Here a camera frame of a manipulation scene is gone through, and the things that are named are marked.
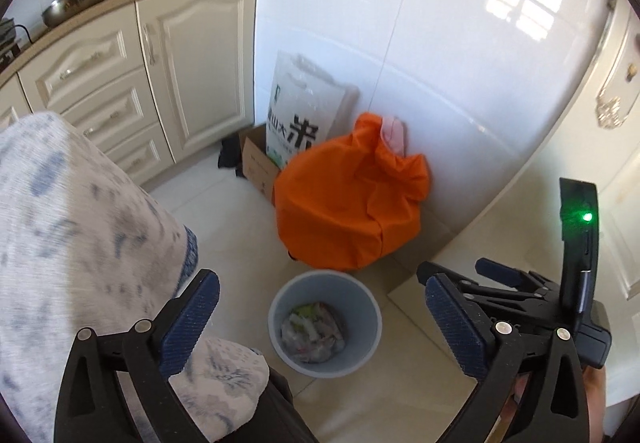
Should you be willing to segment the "person's right hand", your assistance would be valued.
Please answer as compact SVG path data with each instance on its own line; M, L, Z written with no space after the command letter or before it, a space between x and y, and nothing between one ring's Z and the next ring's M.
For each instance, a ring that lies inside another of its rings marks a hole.
M585 391L587 394L587 404L589 409L589 441L591 443L601 443L604 439L604 416L605 416L605 383L606 371L602 367L596 369L586 366L582 372L584 378ZM526 388L528 376L518 377L512 389L511 396L506 400L500 413L500 420L510 423L518 410L522 394Z

